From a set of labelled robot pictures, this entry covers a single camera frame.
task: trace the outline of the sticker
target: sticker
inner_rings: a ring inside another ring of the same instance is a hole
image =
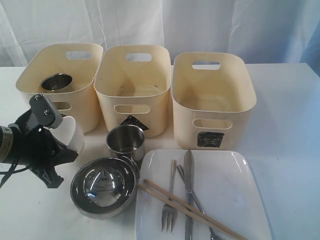
[[[149,128],[136,119],[134,116],[129,115],[120,125],[135,125],[141,128],[143,131],[149,130]]]
[[[199,132],[197,145],[198,147],[220,148],[224,135],[222,132]]]
[[[10,153],[12,143],[14,142],[14,134],[12,130],[5,126],[0,126],[2,131],[2,143],[0,146],[0,162],[4,160]]]

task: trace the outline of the white backdrop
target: white backdrop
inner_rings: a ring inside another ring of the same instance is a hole
[[[55,43],[157,44],[307,62],[320,75],[320,0],[0,0],[0,67]]]

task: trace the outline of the metal spoon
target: metal spoon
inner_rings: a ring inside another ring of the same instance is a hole
[[[185,174],[184,174],[184,169],[181,165],[177,165],[176,168],[178,169],[178,172],[180,174],[180,177],[182,178],[183,182],[185,182]],[[198,209],[203,212],[203,214],[206,214],[204,209],[202,208],[199,199],[196,196],[196,193],[194,192],[193,189],[191,189],[191,195],[193,198],[194,203],[196,204],[196,206],[198,207]],[[209,227],[209,231],[210,231],[210,240],[222,240],[222,238],[220,238],[219,236],[217,236],[215,234],[215,232],[213,231],[213,229],[211,227]]]

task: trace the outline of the knife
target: knife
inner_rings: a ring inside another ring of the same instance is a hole
[[[187,150],[184,156],[184,186],[185,186],[185,200],[189,205],[193,205],[192,200],[192,153],[191,150]],[[189,216],[185,216],[185,230],[184,230],[184,239],[192,239],[192,230],[193,230],[193,219]]]

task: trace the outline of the white tablecloth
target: white tablecloth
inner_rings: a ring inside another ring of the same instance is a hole
[[[247,64],[257,96],[244,137],[235,149],[249,162],[276,240],[320,239],[320,79],[304,63]],[[15,83],[24,67],[0,68],[0,125],[27,110]],[[172,108],[166,131],[148,138],[146,151],[178,149]],[[82,155],[56,168],[64,182],[47,189],[31,172],[13,175],[0,189],[0,239],[135,239],[135,203],[107,220],[82,216],[70,198],[77,170],[108,156],[103,119],[85,135]],[[0,164],[0,170],[8,169]]]

